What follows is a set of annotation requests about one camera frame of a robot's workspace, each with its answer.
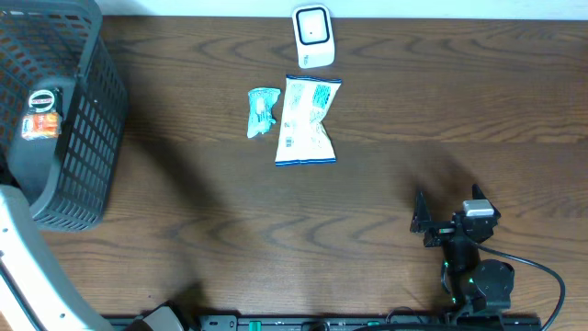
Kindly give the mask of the orange tissue packet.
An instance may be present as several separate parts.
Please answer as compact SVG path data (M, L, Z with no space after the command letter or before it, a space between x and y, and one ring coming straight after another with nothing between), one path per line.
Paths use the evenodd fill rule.
M57 112L28 114L23 117L21 137L27 141L57 138L61 116Z

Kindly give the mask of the cream snack bag blue trim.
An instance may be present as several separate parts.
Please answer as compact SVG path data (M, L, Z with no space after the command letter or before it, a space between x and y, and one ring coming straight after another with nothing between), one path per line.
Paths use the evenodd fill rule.
M336 155L322 121L343 81L308 75L286 76L276 166L333 164Z

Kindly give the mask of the black-white right robot arm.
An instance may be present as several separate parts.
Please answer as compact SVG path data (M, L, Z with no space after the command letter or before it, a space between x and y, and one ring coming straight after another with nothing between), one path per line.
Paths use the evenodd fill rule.
M482 260L479 248L493 236L500 218L478 185L472 186L472 198L449 221L435 221L423 192L416 194L410 231L424 236L425 247L443 250L441 283L456 305L448 315L453 323L461 317L495 315L511 307L514 268L500 260Z

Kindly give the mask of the teal plastic-wrapped packet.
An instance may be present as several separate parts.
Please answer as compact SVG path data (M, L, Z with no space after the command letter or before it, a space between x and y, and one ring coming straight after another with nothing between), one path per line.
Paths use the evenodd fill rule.
M258 87L248 92L249 118L247 138L252 139L258 134L268 133L276 123L272 107L277 103L281 91L273 87Z

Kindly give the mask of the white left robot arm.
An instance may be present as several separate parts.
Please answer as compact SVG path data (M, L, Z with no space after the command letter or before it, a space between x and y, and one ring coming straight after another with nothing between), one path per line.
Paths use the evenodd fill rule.
M100 315L65 275L23 193L8 185L1 187L1 314L13 330L189 329L169 303L134 318Z

